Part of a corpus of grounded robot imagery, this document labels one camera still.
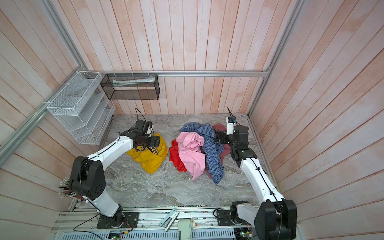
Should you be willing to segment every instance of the black wire mesh basket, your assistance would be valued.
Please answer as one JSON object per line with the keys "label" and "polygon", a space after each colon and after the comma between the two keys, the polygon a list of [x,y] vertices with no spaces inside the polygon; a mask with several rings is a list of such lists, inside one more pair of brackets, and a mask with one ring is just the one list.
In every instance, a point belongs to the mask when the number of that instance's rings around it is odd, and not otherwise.
{"label": "black wire mesh basket", "polygon": [[158,100],[157,74],[105,74],[101,87],[109,100]]}

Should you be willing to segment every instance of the yellow t-shirt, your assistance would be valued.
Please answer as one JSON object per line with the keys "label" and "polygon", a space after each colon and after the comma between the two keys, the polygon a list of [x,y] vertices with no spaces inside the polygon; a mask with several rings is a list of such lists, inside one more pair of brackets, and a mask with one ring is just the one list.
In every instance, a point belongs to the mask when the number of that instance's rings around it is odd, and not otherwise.
{"label": "yellow t-shirt", "polygon": [[164,161],[164,159],[168,155],[168,147],[164,139],[158,133],[155,133],[154,136],[160,137],[159,147],[156,148],[157,154],[151,152],[150,149],[146,149],[144,151],[137,151],[136,149],[132,148],[127,152],[128,155],[132,156],[134,161],[140,163],[141,167],[147,173],[156,172],[157,169],[160,167],[161,163]]}

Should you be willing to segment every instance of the black mounting plate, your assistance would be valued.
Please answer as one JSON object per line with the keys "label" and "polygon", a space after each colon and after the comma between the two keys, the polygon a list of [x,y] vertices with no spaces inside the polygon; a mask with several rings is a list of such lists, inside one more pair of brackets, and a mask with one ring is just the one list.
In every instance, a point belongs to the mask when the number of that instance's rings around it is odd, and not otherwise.
{"label": "black mounting plate", "polygon": [[[124,214],[124,223],[125,223],[123,228],[129,228],[126,220],[128,220],[128,223],[132,228],[136,228],[137,222],[139,220],[139,213],[138,212],[123,212],[123,214]],[[110,225],[110,222],[106,218],[104,218],[103,215],[100,215],[100,219],[99,219],[99,222],[97,223],[96,228],[97,229],[108,229],[108,228],[112,228],[112,227]]]}
{"label": "black mounting plate", "polygon": [[216,210],[217,216],[217,225],[219,226],[232,226],[234,225],[231,221],[232,215],[230,210]]}

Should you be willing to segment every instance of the wooden plank wall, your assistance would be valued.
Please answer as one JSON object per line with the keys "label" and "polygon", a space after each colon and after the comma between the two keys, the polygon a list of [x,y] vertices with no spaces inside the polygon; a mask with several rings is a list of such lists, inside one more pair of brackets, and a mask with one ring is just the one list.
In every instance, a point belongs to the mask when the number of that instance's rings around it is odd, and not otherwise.
{"label": "wooden plank wall", "polygon": [[[0,145],[77,66],[39,1],[0,2]],[[43,119],[0,169],[2,238],[43,239],[71,202],[56,194],[59,181],[93,151]]]}
{"label": "wooden plank wall", "polygon": [[[90,70],[262,70],[297,0],[52,2]],[[247,113],[261,81],[159,78],[159,100],[114,104],[118,114]]]}
{"label": "wooden plank wall", "polygon": [[384,239],[384,1],[309,1],[252,120],[308,239]]}

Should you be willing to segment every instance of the wire mesh shelf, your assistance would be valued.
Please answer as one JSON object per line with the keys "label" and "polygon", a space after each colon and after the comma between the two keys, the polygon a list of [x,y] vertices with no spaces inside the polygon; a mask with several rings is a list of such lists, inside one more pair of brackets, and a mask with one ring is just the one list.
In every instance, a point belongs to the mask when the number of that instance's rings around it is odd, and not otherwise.
{"label": "wire mesh shelf", "polygon": [[101,81],[109,100],[158,100],[157,74],[110,73]]}
{"label": "wire mesh shelf", "polygon": [[101,82],[100,73],[78,72],[47,107],[54,115],[79,115]]}
{"label": "wire mesh shelf", "polygon": [[115,110],[93,94],[100,82],[100,73],[78,72],[47,107],[80,144],[99,144]]}

